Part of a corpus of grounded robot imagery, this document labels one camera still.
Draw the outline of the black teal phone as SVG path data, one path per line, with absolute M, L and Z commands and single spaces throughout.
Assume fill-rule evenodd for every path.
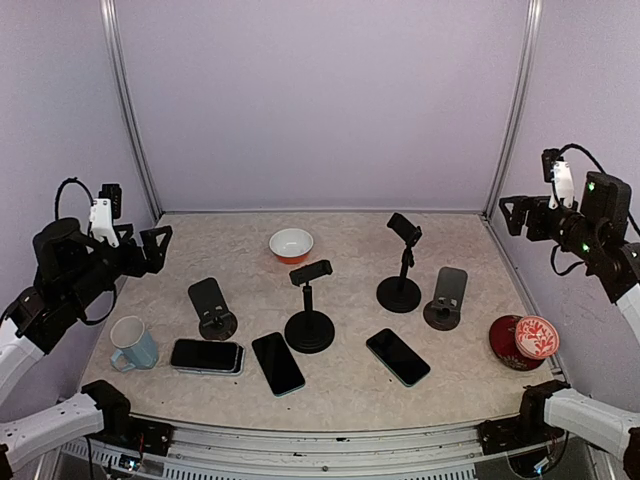
M 368 338 L 366 346 L 406 387 L 416 385 L 431 372 L 429 364 L 389 328 Z

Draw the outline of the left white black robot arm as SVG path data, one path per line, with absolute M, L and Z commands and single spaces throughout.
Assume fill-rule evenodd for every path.
M 115 291 L 122 276 L 159 273 L 173 235 L 169 226 L 144 230 L 118 227 L 117 246 L 82 232 L 77 219 L 55 220 L 33 238 L 37 270 L 1 316 L 1 396 L 7 398 L 22 377 L 51 353 L 77 322 L 90 325 L 86 309 Z M 121 445 L 140 434 L 130 401 L 105 380 L 82 387 L 71 398 L 1 426 L 1 476 L 71 440 L 98 434 Z

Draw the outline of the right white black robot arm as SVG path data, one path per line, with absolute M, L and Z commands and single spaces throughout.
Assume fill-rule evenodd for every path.
M 626 332 L 639 337 L 639 245 L 626 240 L 631 188 L 624 181 L 590 171 L 584 193 L 553 189 L 548 196 L 517 195 L 500 199 L 511 235 L 553 241 L 563 253 L 584 264 L 597 279 L 610 312 L 626 321 Z M 626 476 L 639 476 L 639 416 L 583 394 L 566 382 L 548 381 L 525 391 L 521 413 L 511 426 L 523 444 L 535 442 L 549 428 L 560 429 L 617 458 Z

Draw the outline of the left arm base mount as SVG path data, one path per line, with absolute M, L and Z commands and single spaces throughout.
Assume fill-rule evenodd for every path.
M 123 433 L 100 432 L 91 434 L 89 438 L 142 454 L 166 457 L 173 434 L 174 427 L 168 423 L 130 417 Z

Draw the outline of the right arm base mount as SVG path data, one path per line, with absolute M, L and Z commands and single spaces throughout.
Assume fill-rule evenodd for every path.
M 538 445 L 549 440 L 549 434 L 544 429 L 533 433 L 526 432 L 516 417 L 487 420 L 480 423 L 476 430 L 485 456 Z

